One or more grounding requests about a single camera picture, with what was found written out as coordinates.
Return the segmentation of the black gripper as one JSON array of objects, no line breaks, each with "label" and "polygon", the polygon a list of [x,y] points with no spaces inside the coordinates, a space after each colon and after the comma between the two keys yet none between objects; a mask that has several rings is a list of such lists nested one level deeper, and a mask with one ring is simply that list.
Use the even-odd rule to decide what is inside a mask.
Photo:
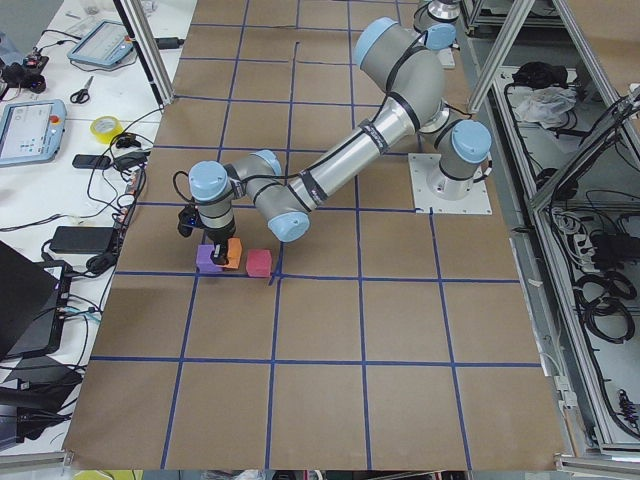
[{"label": "black gripper", "polygon": [[232,219],[230,222],[225,224],[220,228],[212,228],[205,226],[203,228],[206,237],[211,240],[214,245],[212,246],[212,251],[210,254],[210,259],[214,265],[223,267],[226,265],[226,243],[230,238],[232,238],[236,233],[236,224],[235,220]]}]

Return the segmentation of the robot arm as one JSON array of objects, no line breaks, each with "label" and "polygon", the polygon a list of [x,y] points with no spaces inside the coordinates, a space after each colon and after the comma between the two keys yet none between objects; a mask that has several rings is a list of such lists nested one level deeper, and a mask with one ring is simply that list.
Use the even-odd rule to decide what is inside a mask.
[{"label": "robot arm", "polygon": [[420,1],[414,13],[413,27],[422,35],[427,49],[439,51],[455,42],[455,23],[459,15],[459,0]]},{"label": "robot arm", "polygon": [[465,119],[443,98],[445,76],[437,57],[455,40],[450,23],[437,22],[418,32],[382,17],[360,35],[353,58],[385,97],[376,114],[315,163],[285,176],[270,150],[252,152],[233,163],[202,161],[188,172],[190,197],[178,215],[183,237],[201,229],[213,242],[212,261],[224,265],[236,231],[232,203],[248,197],[272,234],[289,243],[310,227],[309,214],[392,146],[422,134],[440,155],[428,177],[436,196],[465,197],[477,182],[492,138],[480,122]]}]

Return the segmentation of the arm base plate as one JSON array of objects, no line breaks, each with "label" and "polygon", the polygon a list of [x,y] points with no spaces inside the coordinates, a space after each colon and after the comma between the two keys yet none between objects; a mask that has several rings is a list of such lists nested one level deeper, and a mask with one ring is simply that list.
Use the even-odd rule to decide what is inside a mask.
[{"label": "arm base plate", "polygon": [[491,215],[492,208],[485,181],[477,168],[467,180],[453,180],[440,169],[439,154],[410,153],[414,210],[417,213],[453,215]]}]

